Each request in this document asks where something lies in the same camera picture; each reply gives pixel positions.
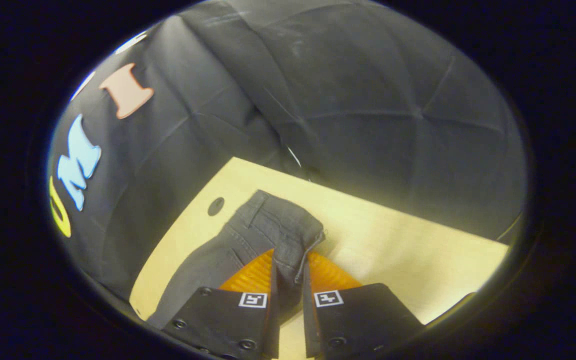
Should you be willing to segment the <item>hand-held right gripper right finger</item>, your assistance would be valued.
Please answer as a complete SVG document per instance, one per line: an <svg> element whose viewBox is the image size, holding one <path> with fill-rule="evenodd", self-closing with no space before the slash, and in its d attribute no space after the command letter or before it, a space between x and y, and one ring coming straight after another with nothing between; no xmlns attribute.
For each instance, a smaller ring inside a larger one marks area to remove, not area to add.
<svg viewBox="0 0 576 360"><path fill-rule="evenodd" d="M362 284L315 251L302 280L307 358L384 360L390 348L425 330L387 285Z"/></svg>

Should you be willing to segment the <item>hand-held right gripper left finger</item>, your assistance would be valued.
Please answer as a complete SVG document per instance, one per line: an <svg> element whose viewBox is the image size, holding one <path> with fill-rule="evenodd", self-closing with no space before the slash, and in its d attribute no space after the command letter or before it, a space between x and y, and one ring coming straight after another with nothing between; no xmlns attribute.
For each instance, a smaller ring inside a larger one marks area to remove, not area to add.
<svg viewBox="0 0 576 360"><path fill-rule="evenodd" d="M163 332L188 347L227 360L279 357L278 271L272 249L219 287L199 287Z"/></svg>

